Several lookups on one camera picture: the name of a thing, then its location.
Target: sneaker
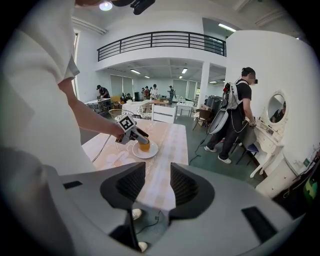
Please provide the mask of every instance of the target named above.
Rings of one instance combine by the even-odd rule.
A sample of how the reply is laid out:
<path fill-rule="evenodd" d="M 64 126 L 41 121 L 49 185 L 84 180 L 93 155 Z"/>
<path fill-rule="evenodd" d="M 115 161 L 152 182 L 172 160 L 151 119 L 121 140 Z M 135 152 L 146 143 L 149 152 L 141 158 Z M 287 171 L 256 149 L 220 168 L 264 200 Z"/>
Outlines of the sneaker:
<path fill-rule="evenodd" d="M 133 209 L 132 210 L 132 218 L 134 221 L 139 219 L 141 217 L 141 215 L 142 215 L 142 210 L 140 210 L 140 209 Z"/>
<path fill-rule="evenodd" d="M 210 148 L 208 148 L 207 146 L 204 147 L 204 150 L 205 150 L 205 151 L 211 151 L 211 152 L 213 152 L 213 153 L 217 152 L 217 149 L 216 149 L 216 148 L 210 149 Z"/>
<path fill-rule="evenodd" d="M 138 242 L 138 246 L 140 247 L 142 253 L 148 248 L 148 244 L 146 242 Z"/>
<path fill-rule="evenodd" d="M 230 160 L 229 158 L 223 160 L 223 159 L 220 158 L 220 156 L 218 156 L 218 159 L 219 159 L 220 161 L 224 162 L 225 164 L 231 164 L 231 160 Z"/>

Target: jeans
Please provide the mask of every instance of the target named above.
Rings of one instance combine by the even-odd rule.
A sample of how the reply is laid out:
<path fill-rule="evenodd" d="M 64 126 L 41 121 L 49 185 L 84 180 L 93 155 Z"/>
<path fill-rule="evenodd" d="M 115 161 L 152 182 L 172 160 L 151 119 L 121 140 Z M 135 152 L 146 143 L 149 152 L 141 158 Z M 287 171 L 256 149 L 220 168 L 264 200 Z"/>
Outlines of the jeans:
<path fill-rule="evenodd" d="M 229 152 L 239 135 L 238 132 L 243 128 L 243 117 L 240 115 L 240 113 L 237 111 L 228 111 L 228 113 L 229 117 L 222 129 L 217 133 L 213 134 L 212 138 L 206 145 L 209 149 L 213 150 L 216 144 L 224 138 L 222 152 L 219 154 L 219 157 L 222 160 L 226 160 L 229 157 Z"/>

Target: table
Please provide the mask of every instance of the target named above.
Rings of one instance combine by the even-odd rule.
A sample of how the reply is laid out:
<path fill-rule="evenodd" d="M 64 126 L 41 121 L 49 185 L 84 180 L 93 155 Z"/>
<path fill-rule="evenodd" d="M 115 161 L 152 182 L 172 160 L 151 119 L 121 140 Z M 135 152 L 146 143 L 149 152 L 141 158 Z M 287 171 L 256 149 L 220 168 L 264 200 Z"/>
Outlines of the table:
<path fill-rule="evenodd" d="M 89 108 L 91 108 L 94 112 L 98 114 L 103 114 L 107 112 L 109 109 L 111 109 L 111 99 L 110 98 L 102 98 L 102 99 L 94 99 L 91 101 L 88 101 L 86 104 Z"/>
<path fill-rule="evenodd" d="M 121 145 L 111 136 L 93 164 L 97 170 L 105 170 L 134 162 L 145 162 L 145 184 L 136 201 L 169 211 L 176 207 L 175 194 L 170 186 L 170 164 L 173 162 L 188 165 L 186 127 L 180 124 L 135 120 L 137 126 L 149 134 L 150 140 L 158 145 L 158 153 L 152 158 L 140 159 L 132 153 L 132 147 L 137 141 Z M 91 160 L 97 156 L 107 138 L 107 134 L 100 133 L 82 145 Z"/>
<path fill-rule="evenodd" d="M 135 115 L 139 115 L 138 113 L 138 109 L 139 108 L 145 108 L 149 106 L 149 99 L 146 99 L 144 101 L 133 101 L 130 105 L 129 104 L 123 104 L 122 105 L 122 109 L 123 110 L 128 110 L 132 113 L 134 113 Z"/>
<path fill-rule="evenodd" d="M 169 105 L 169 101 L 165 100 L 165 101 L 158 101 L 158 100 L 150 100 L 149 102 L 150 104 L 155 104 L 155 105 L 164 105 L 165 107 L 167 105 Z"/>
<path fill-rule="evenodd" d="M 186 111 L 189 111 L 189 116 L 191 117 L 191 114 L 192 114 L 192 112 L 193 112 L 193 110 L 194 110 L 194 106 L 193 106 L 193 104 L 192 104 L 192 105 L 189 105 L 189 104 L 186 104 L 186 103 L 177 103 L 177 104 L 176 104 L 175 115 L 177 115 L 178 109 L 181 110 L 180 115 L 182 115 L 182 110 L 186 110 Z"/>

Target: column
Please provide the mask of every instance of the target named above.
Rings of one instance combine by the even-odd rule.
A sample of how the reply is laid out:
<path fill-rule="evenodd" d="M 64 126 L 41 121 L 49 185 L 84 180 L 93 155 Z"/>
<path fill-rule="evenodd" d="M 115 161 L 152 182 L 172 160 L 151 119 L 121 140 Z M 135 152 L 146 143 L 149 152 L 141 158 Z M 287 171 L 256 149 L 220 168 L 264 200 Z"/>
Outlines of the column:
<path fill-rule="evenodd" d="M 189 83 L 190 83 L 190 81 L 188 80 L 188 81 L 186 81 L 186 92 L 185 92 L 185 97 L 186 98 L 188 98 L 188 94 L 189 94 Z"/>
<path fill-rule="evenodd" d="M 210 72 L 210 62 L 204 62 L 202 65 L 202 75 L 201 75 L 201 87 L 198 98 L 197 109 L 200 109 L 201 104 L 205 104 L 207 88 L 209 83 L 209 72 Z"/>

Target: white t-shirt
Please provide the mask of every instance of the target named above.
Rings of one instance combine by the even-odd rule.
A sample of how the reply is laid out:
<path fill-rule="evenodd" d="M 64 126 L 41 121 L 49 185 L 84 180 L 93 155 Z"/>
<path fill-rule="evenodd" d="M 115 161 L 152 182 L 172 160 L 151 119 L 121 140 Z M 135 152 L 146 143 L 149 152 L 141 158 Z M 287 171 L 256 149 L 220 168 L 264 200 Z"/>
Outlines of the white t-shirt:
<path fill-rule="evenodd" d="M 17 29 L 2 59 L 1 142 L 36 156 L 59 175 L 95 170 L 58 84 L 78 74 L 73 61 L 75 0 L 42 1 Z"/>

